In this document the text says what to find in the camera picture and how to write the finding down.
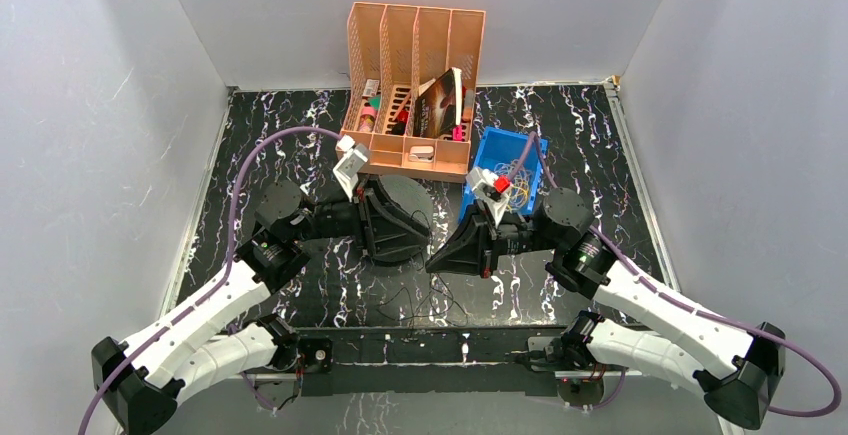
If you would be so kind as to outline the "grey filament spool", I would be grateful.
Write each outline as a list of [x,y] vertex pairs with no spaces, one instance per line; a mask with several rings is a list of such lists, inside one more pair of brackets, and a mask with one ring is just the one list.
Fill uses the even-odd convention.
[[372,262],[393,266],[425,254],[433,203],[420,183],[401,175],[368,175],[357,185],[354,201],[360,244]]

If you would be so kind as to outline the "blue plastic bin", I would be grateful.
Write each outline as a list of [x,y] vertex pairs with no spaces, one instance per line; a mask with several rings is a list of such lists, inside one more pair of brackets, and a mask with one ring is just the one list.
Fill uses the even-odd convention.
[[[528,136],[495,127],[487,127],[473,158],[473,167],[480,167],[507,176],[516,165]],[[529,216],[534,209],[541,183],[543,167],[535,148],[531,148],[523,167],[512,181],[515,189],[509,211]]]

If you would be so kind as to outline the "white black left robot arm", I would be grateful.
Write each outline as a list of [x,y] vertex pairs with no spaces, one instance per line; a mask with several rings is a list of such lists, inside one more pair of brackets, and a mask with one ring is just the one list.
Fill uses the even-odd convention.
[[148,328],[92,350],[93,378],[127,434],[152,434],[198,392],[240,372],[318,370],[307,341],[281,317],[266,315],[225,335],[238,315],[277,294],[309,262],[303,243],[352,239],[378,265],[424,253],[433,204],[411,178],[369,175],[351,194],[313,201],[294,182],[270,185],[250,238],[203,287]]

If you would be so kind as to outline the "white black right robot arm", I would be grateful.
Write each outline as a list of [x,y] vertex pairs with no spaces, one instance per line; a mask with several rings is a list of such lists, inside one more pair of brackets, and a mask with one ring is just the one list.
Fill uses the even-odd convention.
[[637,370],[701,397],[718,416],[747,430],[762,426],[785,366],[782,332],[721,324],[715,313],[652,280],[617,255],[583,199],[552,190],[523,217],[495,221],[476,202],[425,264],[430,273],[486,278],[505,255],[551,250],[546,272],[565,290],[636,319],[630,329],[582,311],[556,338],[532,339],[519,362],[536,371],[613,365]]

